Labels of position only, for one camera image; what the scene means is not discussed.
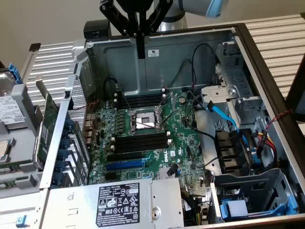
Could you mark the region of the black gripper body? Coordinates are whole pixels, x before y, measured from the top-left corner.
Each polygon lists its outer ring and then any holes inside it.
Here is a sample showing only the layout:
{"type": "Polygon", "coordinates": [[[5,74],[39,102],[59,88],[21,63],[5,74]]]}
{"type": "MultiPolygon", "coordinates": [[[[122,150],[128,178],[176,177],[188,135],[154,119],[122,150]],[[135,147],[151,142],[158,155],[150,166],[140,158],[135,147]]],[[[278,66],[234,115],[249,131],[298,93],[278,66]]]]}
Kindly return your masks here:
{"type": "MultiPolygon", "coordinates": [[[[148,11],[153,4],[153,0],[117,0],[116,1],[124,12],[142,12],[148,11]]],[[[159,0],[158,3],[154,3],[154,10],[165,10],[168,11],[172,5],[171,0],[159,0]]],[[[113,10],[114,1],[104,1],[104,11],[113,10]]]]}

